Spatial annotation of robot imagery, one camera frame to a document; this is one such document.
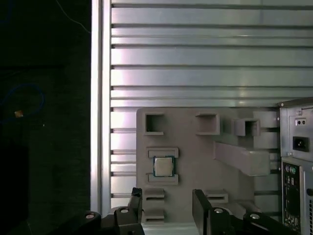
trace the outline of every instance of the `cpu processor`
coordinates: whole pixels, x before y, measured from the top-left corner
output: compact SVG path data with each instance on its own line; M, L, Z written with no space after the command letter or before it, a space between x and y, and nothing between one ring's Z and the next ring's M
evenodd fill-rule
M153 175L155 177L173 177L175 174L174 156L153 157Z

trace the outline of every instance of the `power connector port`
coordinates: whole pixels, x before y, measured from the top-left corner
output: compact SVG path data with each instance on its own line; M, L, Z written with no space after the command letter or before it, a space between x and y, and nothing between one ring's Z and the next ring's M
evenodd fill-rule
M293 137L293 150L301 151L301 152L309 152L310 151L310 140L307 137Z

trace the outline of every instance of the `blue cable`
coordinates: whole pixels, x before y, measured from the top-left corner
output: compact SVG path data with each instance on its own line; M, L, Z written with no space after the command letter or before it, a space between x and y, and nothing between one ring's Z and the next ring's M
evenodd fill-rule
M12 17L12 11L13 11L13 0L8 0L8 12L4 20L0 21L0 24L6 24L10 22L10 19Z
M12 90L10 90L10 91L8 92L8 94L4 97L4 99L3 99L2 101L0 101L0 106L3 106L3 105L7 102L7 100L10 98L10 96L11 96L12 94L13 94L16 90L18 90L19 88L22 88L22 87L33 87L33 88L35 88L35 89L39 92L39 94L41 95L41 98L42 98L41 103L40 103L40 106L39 106L38 109L36 109L35 111L33 111L33 112L31 112L31 113L29 113L29 114L27 114L27 115L23 115L23 116L22 116L22 117L26 118L26 117L29 117L29 116L32 116L32 115L38 113L38 112L43 108L44 103L45 103L45 95L44 95L44 93L42 92L42 90L40 90L40 88L39 88L38 86L36 86L36 85L34 85L34 84L25 83L25 84L21 84L21 85L15 87L15 88L13 88ZM7 119L4 119L4 120L0 120L0 124L5 124L5 123L7 123L7 122L16 121L16 120L19 120L19 119L20 119L20 117L19 117L19 118L16 118L16 117L7 118Z

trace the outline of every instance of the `dark background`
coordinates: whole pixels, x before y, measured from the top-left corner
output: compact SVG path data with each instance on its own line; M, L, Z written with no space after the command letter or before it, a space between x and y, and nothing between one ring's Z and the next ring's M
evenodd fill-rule
M9 2L12 14L5 19ZM90 0L59 3L91 31ZM1 99L24 83L45 94L39 113L0 125L1 141L28 148L28 223L33 235L41 235L89 209L90 34L55 0L1 0L0 47ZM13 117L17 110L27 114L40 101L34 88L24 87L2 107L3 116ZM15 234L30 234L27 223Z

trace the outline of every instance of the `metal bolt head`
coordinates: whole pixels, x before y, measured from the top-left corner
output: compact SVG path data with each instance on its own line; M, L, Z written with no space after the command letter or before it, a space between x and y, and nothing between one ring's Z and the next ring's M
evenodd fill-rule
M220 208L216 208L216 209L214 210L214 212L216 212L216 213L220 214L220 213L223 213L223 210L222 210L222 209L220 209Z
M92 219L92 218L94 218L94 214L88 214L88 215L86 215L86 219Z
M259 218L260 218L260 216L257 215L257 214L251 214L250 217L251 217L252 219L259 219Z
M128 212L128 209L123 208L123 209L121 209L121 212L122 212L122 213L127 213L127 212Z

